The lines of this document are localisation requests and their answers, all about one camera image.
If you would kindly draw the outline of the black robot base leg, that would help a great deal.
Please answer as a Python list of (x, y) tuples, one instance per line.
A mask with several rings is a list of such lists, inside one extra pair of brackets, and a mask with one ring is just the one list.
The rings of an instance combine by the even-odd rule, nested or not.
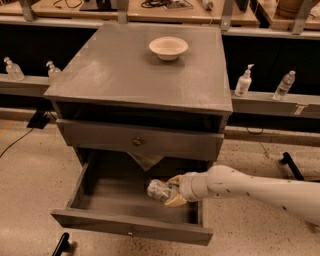
[(298, 181), (305, 181), (305, 178), (301, 174), (299, 168), (296, 166), (294, 160), (292, 159), (291, 155), (288, 152), (284, 152), (282, 155), (282, 159), (280, 162), (283, 165), (288, 165), (291, 172), (293, 173), (294, 177)]

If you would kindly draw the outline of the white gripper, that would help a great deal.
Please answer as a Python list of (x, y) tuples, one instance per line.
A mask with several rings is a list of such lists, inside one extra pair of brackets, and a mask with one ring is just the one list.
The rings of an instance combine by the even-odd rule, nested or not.
[(184, 175), (176, 175), (167, 181), (167, 185), (178, 186), (180, 194), (167, 200), (165, 205), (167, 207), (179, 207), (185, 205), (187, 201), (196, 202), (208, 197), (207, 186), (208, 175), (206, 173), (189, 172)]

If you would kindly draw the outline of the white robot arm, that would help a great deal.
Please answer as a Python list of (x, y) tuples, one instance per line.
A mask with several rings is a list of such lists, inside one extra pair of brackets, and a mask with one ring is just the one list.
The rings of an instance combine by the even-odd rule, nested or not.
[(168, 207), (206, 198), (244, 196), (320, 225), (320, 184), (315, 182), (257, 177), (225, 165), (206, 172), (188, 172), (168, 180), (173, 185)]

